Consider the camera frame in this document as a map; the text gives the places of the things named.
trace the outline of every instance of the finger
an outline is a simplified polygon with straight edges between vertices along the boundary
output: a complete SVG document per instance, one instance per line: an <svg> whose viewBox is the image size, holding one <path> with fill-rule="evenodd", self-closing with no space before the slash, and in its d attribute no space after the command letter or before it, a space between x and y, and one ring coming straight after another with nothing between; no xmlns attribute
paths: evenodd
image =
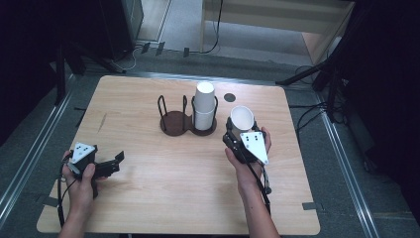
<svg viewBox="0 0 420 238"><path fill-rule="evenodd" d="M94 174L95 174L95 165L93 164L87 165L86 169L84 169L84 172L83 172L83 180L88 180L90 182Z"/></svg>
<svg viewBox="0 0 420 238"><path fill-rule="evenodd" d="M269 133L268 129L266 127L262 127L262 131L265 132L265 150L268 153L269 148L271 148L271 134Z"/></svg>
<svg viewBox="0 0 420 238"><path fill-rule="evenodd" d="M66 156L68 156L68 154L70 154L70 151L65 151L64 155L62 155L62 158L64 159Z"/></svg>
<svg viewBox="0 0 420 238"><path fill-rule="evenodd" d="M226 157L228 158L229 162L234 166L235 168L240 164L238 159L235 157L234 152L230 148L225 149Z"/></svg>

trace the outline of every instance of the wrist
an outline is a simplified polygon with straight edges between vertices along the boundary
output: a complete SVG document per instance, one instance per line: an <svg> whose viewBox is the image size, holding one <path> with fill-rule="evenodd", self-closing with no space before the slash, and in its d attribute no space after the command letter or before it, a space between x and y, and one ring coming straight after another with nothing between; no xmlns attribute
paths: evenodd
<svg viewBox="0 0 420 238"><path fill-rule="evenodd" d="M259 186L256 182L239 183L238 191L242 198L253 195L261 195Z"/></svg>

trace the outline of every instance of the cup rim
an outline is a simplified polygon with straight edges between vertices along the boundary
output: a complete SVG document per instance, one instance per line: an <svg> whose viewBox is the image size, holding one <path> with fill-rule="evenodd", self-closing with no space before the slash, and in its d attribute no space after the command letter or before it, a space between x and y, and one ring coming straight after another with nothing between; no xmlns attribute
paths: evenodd
<svg viewBox="0 0 420 238"><path fill-rule="evenodd" d="M240 128L240 127L238 127L237 125L235 125L235 117L233 117L233 112L234 112L234 110L235 110L235 109L238 109L238 108L244 108L244 109L246 109L246 111L248 111L248 112L249 112L249 115L251 115L251 116L252 116L252 120L250 120L250 126L249 126L249 127L247 127L247 128ZM254 113L253 113L253 111L251 111L251 109L250 109L250 108L248 108L248 107L246 107L246 106L244 106L244 105L238 105L238 106L236 106L236 107L232 108L232 110L231 110L231 120L232 120L233 125L234 125L236 128L238 128L239 130L250 130L250 129L251 129L251 128L253 128L253 126L254 126L255 117L254 117Z"/></svg>

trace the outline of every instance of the black cable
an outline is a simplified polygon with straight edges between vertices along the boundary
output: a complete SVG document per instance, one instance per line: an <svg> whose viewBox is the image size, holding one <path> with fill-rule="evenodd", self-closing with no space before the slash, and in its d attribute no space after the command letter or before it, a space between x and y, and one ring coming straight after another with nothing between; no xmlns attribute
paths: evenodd
<svg viewBox="0 0 420 238"><path fill-rule="evenodd" d="M70 187L76 182L76 179L74 179L74 181L65 189L64 194L61 195L61 178L62 178L62 169L64 167L65 163L62 163L60 168L59 168L59 175L58 178L56 180L57 182L57 199L58 199L58 203L57 203L57 212L58 212L58 219L59 219L59 225L62 227L64 225L64 212L62 210L62 201L64 200L65 194L67 193L67 191L70 189Z"/></svg>
<svg viewBox="0 0 420 238"><path fill-rule="evenodd" d="M216 48L217 44L219 44L219 26L220 26L220 18L222 17L222 7L223 7L223 0L220 1L219 18L217 20L217 27L216 27L216 42L214 43L213 48L207 52L191 52L191 53L209 54Z"/></svg>
<svg viewBox="0 0 420 238"><path fill-rule="evenodd" d="M253 173L254 177L257 180L257 186L259 187L261 193L262 193L262 199L264 201L265 204L265 208L268 211L268 214L271 214L271 210L270 210L270 202L268 199L268 196L266 195L266 190L265 187L263 186L263 183L261 181L261 179L257 176L257 173L254 171L253 167L251 166L250 162L247 160L247 158L244 156L244 154L242 153L241 150L239 150L239 152L241 153L242 158L244 159L244 161L246 162L248 168L250 169L251 173Z"/></svg>
<svg viewBox="0 0 420 238"><path fill-rule="evenodd" d="M62 194L62 198L61 200L64 200L65 194L68 192L68 190L70 189L70 187L76 182L76 178L74 179L74 181L71 182L71 184L65 189L64 193Z"/></svg>
<svg viewBox="0 0 420 238"><path fill-rule="evenodd" d="M299 146L300 146L300 135L299 135L299 131L303 128L303 127L305 127L305 126L307 126L310 122L312 122L316 117L318 117L322 112L324 112L324 110L325 110L325 107L327 106L327 104L326 104L326 102L321 102L321 103L318 103L318 104L315 104L315 105L311 105L311 106L301 106L301 107L309 107L309 110L307 110L306 112L304 112L301 116L300 116L300 118L299 118L299 120L297 121L297 125L296 125L296 129L295 129L295 132L296 132L296 138L297 138L297 143L299 144ZM313 109L316 109L316 108L322 108L323 110L320 112L320 113L318 113L315 117L313 117L313 118L311 118L311 119L309 119L309 121L308 122L306 122L305 123L305 125L303 126L303 127L300 127L300 123L301 123L301 121L303 120L303 118L305 117L305 115L307 115L309 112L311 112Z"/></svg>
<svg viewBox="0 0 420 238"><path fill-rule="evenodd" d="M58 199L58 203L56 206L56 210L58 212L58 220L59 220L59 225L62 227L64 225L64 212L62 211L62 196L61 196L61 178L62 178L62 169L64 168L64 163L61 164L61 166L59 167L59 174L57 176L56 179L56 183L57 183L57 199Z"/></svg>

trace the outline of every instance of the person's right hand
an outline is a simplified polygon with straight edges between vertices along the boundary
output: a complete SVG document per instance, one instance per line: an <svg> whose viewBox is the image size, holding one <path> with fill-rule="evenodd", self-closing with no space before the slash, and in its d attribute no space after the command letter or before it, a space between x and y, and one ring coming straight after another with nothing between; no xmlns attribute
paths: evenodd
<svg viewBox="0 0 420 238"><path fill-rule="evenodd" d="M266 127L262 127L262 131L265 132L265 149L268 153L269 148L271 147L271 137ZM230 148L226 148L225 153L229 162L235 167L239 192L243 193L245 189L250 188L259 189L257 186L256 178L254 177L253 173L250 171L248 166L239 162ZM260 178L263 172L260 163L251 163L251 166L253 167L257 176Z"/></svg>

